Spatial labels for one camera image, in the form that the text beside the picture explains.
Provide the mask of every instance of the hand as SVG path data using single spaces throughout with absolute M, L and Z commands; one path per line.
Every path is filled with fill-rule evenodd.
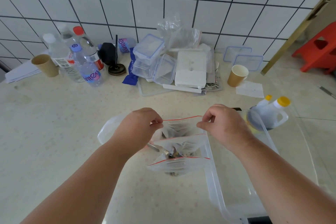
M 197 127 L 210 132 L 234 154 L 255 139 L 239 113 L 221 104 L 210 107 Z
M 142 108 L 127 115 L 115 130 L 109 143 L 127 159 L 144 148 L 163 120 L 152 108 Z

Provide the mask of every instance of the red plastic stool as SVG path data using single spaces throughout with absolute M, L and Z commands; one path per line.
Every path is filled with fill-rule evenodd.
M 330 74 L 336 69 L 336 21 L 330 23 L 304 46 L 292 54 L 295 57 L 301 54 L 306 64 L 300 68 L 302 72 L 309 69 L 326 68 L 324 73 Z

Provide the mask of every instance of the bottle cap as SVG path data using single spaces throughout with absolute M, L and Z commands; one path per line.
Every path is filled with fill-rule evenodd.
M 53 34 L 51 33 L 47 33 L 43 35 L 43 39 L 48 43 L 48 44 L 52 44 L 54 42 L 56 42 L 56 38 Z
M 73 44 L 73 45 L 71 45 L 70 49 L 73 52 L 80 52 L 82 50 L 82 47 L 81 47 L 80 44 Z
M 272 95 L 267 95 L 267 96 L 265 97 L 265 99 L 266 99 L 267 101 L 270 101 L 271 98 L 272 98 Z
M 67 24 L 65 22 L 57 23 L 56 27 L 61 32 L 69 31 L 69 27 L 67 26 Z
M 81 26 L 74 27 L 73 31 L 76 35 L 83 35 L 84 34 L 84 30 Z
M 287 97 L 279 97 L 277 99 L 277 102 L 279 105 L 281 105 L 282 107 L 286 107 L 286 106 L 289 106 L 291 104 L 291 101 L 287 98 Z

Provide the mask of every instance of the floor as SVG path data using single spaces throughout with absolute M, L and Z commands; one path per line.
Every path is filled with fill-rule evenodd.
M 302 73 L 301 58 L 292 58 L 293 45 L 267 73 L 280 91 L 292 101 L 290 109 L 302 129 L 321 188 L 336 198 L 336 99 L 320 90 L 323 86 L 336 95 L 336 79 L 322 69 Z

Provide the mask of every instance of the white bottle cap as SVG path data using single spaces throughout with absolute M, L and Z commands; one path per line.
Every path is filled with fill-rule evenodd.
M 69 31 L 69 27 L 65 22 L 57 23 L 56 27 L 61 32 Z
M 53 34 L 47 33 L 43 35 L 43 39 L 48 43 L 48 44 L 52 44 L 54 42 L 56 42 L 56 38 Z

